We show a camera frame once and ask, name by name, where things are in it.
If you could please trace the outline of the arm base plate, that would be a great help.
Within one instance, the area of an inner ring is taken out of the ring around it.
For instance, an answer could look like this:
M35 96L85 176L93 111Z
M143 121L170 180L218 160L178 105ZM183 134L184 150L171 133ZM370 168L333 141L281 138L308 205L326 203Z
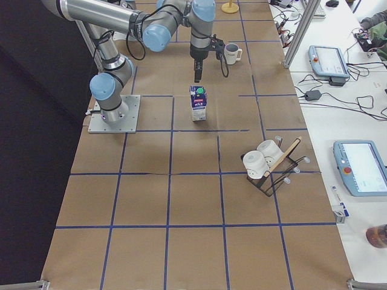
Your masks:
M91 134L134 134L137 130L141 95L121 95L121 105L113 111L101 110L95 101L89 121Z

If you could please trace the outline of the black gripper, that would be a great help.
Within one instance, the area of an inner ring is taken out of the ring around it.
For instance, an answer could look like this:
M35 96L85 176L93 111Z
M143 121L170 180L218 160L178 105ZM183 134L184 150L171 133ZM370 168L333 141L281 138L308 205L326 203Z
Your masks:
M203 60L208 57L209 51L216 53L216 58L221 60L224 54L225 44L216 34L210 36L199 36L194 33L190 35L190 56L194 59L194 82L199 83L202 79Z

